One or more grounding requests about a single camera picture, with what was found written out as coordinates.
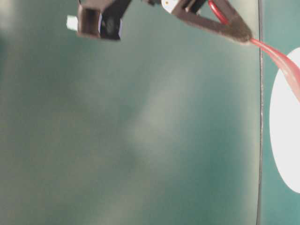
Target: red wire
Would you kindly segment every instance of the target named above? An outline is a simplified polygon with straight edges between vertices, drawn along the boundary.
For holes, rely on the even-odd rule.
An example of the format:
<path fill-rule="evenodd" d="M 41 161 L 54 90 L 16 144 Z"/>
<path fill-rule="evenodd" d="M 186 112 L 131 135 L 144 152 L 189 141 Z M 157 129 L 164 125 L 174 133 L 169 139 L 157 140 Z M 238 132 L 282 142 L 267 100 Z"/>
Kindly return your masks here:
<path fill-rule="evenodd" d="M 216 15 L 216 17 L 220 20 L 221 23 L 223 24 L 229 23 L 228 19 L 223 15 L 220 9 L 218 9 L 218 7 L 216 6 L 213 0 L 209 0 L 208 5 L 210 6 L 212 12 Z"/>

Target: teal wall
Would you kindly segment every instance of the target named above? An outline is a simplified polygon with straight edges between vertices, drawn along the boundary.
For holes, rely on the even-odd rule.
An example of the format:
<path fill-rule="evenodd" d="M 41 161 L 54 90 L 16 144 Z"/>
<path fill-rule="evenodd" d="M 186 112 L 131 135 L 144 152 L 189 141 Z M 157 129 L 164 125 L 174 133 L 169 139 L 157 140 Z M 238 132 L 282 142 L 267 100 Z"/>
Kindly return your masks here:
<path fill-rule="evenodd" d="M 254 225 L 259 50 L 140 1 L 122 42 L 78 38 L 76 7 L 1 3 L 1 224 Z"/>
<path fill-rule="evenodd" d="M 298 0 L 262 0 L 263 40 L 288 54 L 300 46 L 300 2 Z M 263 55 L 264 129 L 262 143 L 261 225 L 300 224 L 300 195 L 280 177 L 270 145 L 270 98 L 277 67 Z"/>

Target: white circle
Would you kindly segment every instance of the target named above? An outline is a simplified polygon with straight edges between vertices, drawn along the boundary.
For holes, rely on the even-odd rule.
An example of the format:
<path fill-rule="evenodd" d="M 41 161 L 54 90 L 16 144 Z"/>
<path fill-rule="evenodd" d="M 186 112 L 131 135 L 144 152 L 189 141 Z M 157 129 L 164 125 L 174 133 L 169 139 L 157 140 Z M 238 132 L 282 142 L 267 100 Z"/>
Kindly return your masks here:
<path fill-rule="evenodd" d="M 300 48 L 288 57 L 300 67 Z M 270 138 L 282 179 L 291 190 L 300 193 L 300 102 L 281 70 L 277 73 L 271 96 Z"/>

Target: black plastic part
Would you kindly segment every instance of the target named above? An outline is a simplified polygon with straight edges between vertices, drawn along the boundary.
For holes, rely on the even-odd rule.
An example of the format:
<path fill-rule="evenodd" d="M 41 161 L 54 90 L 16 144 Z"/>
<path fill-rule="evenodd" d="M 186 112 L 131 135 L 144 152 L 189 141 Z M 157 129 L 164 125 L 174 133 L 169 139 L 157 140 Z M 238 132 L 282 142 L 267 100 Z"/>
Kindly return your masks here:
<path fill-rule="evenodd" d="M 193 1 L 195 1 L 195 2 L 189 8 L 189 12 L 196 14 L 207 0 L 191 0 L 190 2 L 193 2 Z"/>
<path fill-rule="evenodd" d="M 120 27 L 121 18 L 104 13 L 100 26 L 100 37 L 109 40 L 120 40 Z"/>

